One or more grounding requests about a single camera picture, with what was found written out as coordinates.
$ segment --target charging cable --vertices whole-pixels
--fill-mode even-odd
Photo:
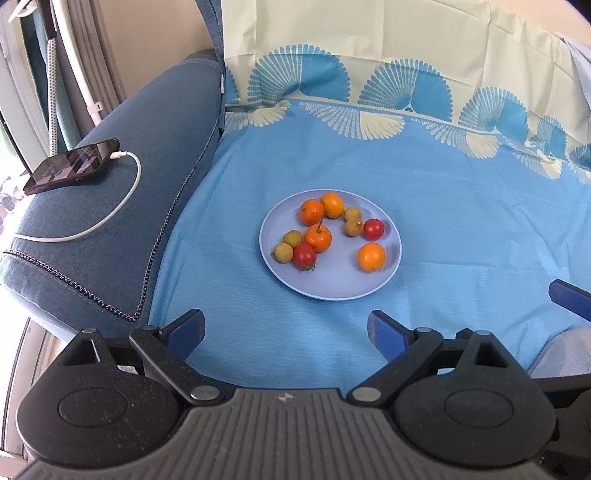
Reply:
[[[99,223],[97,223],[96,225],[91,226],[90,228],[84,230],[83,232],[77,233],[75,235],[62,236],[62,237],[58,237],[58,238],[38,238],[36,236],[21,235],[20,233],[13,233],[12,236],[16,237],[16,238],[22,238],[23,240],[30,240],[31,242],[42,242],[42,243],[51,244],[51,243],[69,242],[71,240],[77,240],[79,238],[82,238],[83,236],[88,235],[89,233],[94,232],[95,230],[99,229],[100,227],[102,227],[106,222],[111,220],[119,210],[121,210],[123,205],[125,205],[127,200],[129,200],[129,198],[133,195],[135,189],[138,187],[139,178],[142,173],[142,165],[139,162],[139,158],[137,157],[137,155],[135,155],[131,152],[114,152],[111,154],[110,158],[111,158],[111,160],[116,160],[117,158],[126,157],[126,156],[133,158],[135,160],[135,163],[138,166],[138,173],[135,176],[134,184],[131,186],[131,189],[129,190],[127,195],[125,195],[123,200],[121,200],[121,203],[115,207],[115,210],[113,210],[110,214],[108,214],[105,218],[103,218]]]

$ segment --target armrest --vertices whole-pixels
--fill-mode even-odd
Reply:
[[[105,336],[145,325],[168,236],[205,176],[219,139],[222,68],[191,56],[126,100],[82,142],[118,138],[135,153],[142,178],[124,208],[72,242],[14,239],[0,254],[0,284],[58,337],[96,327]],[[93,184],[39,194],[19,233],[66,236],[104,218],[136,175],[132,159],[114,162]]]

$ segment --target plate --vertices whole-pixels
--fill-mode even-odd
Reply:
[[[332,233],[330,248],[318,254],[314,270],[299,270],[292,262],[279,263],[271,253],[283,235],[293,229],[303,233],[308,228],[300,220],[300,206],[307,199],[320,199],[327,192],[336,192],[347,207],[361,210],[364,220],[383,221],[384,235],[377,243],[386,250],[386,263],[377,272],[366,272],[357,262],[357,251],[368,241],[363,235],[348,237],[342,219],[325,218]],[[263,220],[259,233],[259,246],[267,267],[289,288],[302,295],[319,300],[353,300],[379,290],[394,276],[402,256],[400,234],[392,219],[373,202],[354,193],[341,190],[306,190],[296,193],[275,205]]]

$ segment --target tangerine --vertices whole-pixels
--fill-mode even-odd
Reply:
[[[306,225],[312,225],[322,220],[324,216],[324,206],[320,200],[309,199],[301,204],[300,220]]]
[[[343,200],[335,192],[325,193],[320,203],[324,206],[324,214],[328,218],[337,218],[345,211]]]
[[[359,249],[357,260],[366,272],[375,272],[386,263],[386,252],[382,245],[370,242]]]
[[[304,242],[314,248],[317,254],[325,252],[332,243],[332,234],[324,225],[315,223],[306,230]]]

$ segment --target white cable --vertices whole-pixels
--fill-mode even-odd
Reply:
[[[47,41],[47,106],[49,114],[49,156],[57,155],[57,71],[56,39]]]
[[[30,240],[31,242],[42,242],[42,243],[49,244],[49,243],[69,242],[70,240],[77,240],[78,238],[82,238],[83,236],[88,235],[89,233],[92,233],[95,230],[97,230],[98,228],[102,227],[106,222],[111,220],[119,210],[121,210],[123,205],[125,205],[127,200],[129,200],[129,197],[131,197],[133,195],[135,189],[138,187],[139,178],[142,174],[142,165],[139,162],[139,158],[137,157],[137,155],[135,155],[131,152],[115,152],[115,153],[111,154],[111,160],[116,160],[117,158],[121,158],[121,157],[125,157],[125,156],[133,158],[135,160],[135,163],[138,166],[138,173],[135,176],[134,184],[131,186],[131,190],[127,193],[127,195],[125,195],[123,200],[121,200],[121,203],[115,207],[115,210],[113,210],[110,214],[108,214],[105,218],[103,218],[95,226],[91,226],[90,228],[84,230],[83,232],[77,233],[75,235],[62,236],[62,237],[58,237],[58,238],[38,238],[36,236],[21,235],[20,233],[13,233],[12,236],[14,236],[16,238],[22,238],[23,240]]]

